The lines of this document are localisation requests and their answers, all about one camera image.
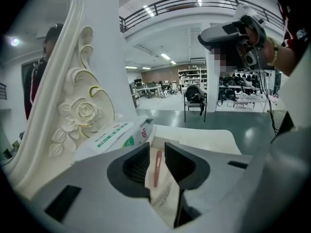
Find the white pillar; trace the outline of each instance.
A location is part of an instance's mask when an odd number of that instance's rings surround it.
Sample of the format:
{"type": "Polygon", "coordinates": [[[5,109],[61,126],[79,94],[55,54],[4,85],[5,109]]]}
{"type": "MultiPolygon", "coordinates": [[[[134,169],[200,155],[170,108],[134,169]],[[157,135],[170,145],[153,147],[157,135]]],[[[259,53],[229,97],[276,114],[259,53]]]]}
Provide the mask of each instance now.
{"type": "Polygon", "coordinates": [[[109,95],[116,113],[136,117],[124,64],[119,26],[119,0],[85,0],[83,26],[94,30],[90,67],[109,95]]]}
{"type": "MultiPolygon", "coordinates": [[[[201,23],[201,31],[210,27],[209,22],[201,23]]],[[[214,55],[205,49],[207,66],[207,112],[215,112],[218,101],[220,63],[214,55]]]]}

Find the computer monitor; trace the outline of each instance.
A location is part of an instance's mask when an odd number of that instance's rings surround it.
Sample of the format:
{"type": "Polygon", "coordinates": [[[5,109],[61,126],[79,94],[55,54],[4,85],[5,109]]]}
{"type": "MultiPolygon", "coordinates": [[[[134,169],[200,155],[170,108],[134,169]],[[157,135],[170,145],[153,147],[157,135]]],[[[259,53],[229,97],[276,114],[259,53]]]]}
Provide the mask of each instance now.
{"type": "Polygon", "coordinates": [[[134,83],[135,83],[135,84],[138,83],[138,82],[141,82],[141,79],[136,79],[136,80],[134,80],[134,83]]]}

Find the desk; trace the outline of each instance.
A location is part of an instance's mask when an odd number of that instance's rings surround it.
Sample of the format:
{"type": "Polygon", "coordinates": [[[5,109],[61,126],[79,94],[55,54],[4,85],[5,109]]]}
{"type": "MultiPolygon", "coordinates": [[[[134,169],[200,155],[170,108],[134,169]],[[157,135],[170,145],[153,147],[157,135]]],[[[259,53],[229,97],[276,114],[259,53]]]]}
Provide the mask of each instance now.
{"type": "Polygon", "coordinates": [[[159,97],[159,94],[161,93],[162,89],[160,85],[157,85],[156,87],[146,87],[146,88],[141,88],[141,89],[136,89],[136,91],[149,91],[149,90],[157,90],[157,96],[159,97]]]}

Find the paper bag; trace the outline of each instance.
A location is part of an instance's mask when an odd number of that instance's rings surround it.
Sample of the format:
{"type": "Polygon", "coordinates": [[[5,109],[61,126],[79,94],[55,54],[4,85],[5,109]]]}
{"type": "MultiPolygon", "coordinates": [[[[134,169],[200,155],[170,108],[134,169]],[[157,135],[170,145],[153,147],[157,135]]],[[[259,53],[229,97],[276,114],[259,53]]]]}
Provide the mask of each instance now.
{"type": "Polygon", "coordinates": [[[145,187],[150,189],[151,206],[165,223],[173,228],[178,208],[179,186],[165,164],[164,151],[162,151],[158,182],[155,187],[155,166],[158,151],[158,149],[150,148],[150,165],[145,177],[145,187]]]}

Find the white ceiling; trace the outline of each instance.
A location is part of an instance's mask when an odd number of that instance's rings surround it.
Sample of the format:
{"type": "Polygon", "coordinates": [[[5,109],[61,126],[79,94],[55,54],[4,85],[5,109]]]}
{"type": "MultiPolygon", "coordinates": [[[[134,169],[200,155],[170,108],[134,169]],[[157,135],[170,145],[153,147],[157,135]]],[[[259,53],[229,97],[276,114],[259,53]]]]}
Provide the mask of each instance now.
{"type": "Polygon", "coordinates": [[[200,32],[200,24],[190,24],[152,34],[125,51],[125,62],[137,67],[170,66],[170,61],[165,60],[162,53],[177,64],[191,58],[205,58],[204,47],[197,39],[200,32]]]}
{"type": "Polygon", "coordinates": [[[56,23],[64,23],[68,13],[69,0],[29,0],[5,34],[1,63],[16,57],[42,50],[44,36],[56,23]],[[13,38],[20,44],[10,45],[13,38]]]}

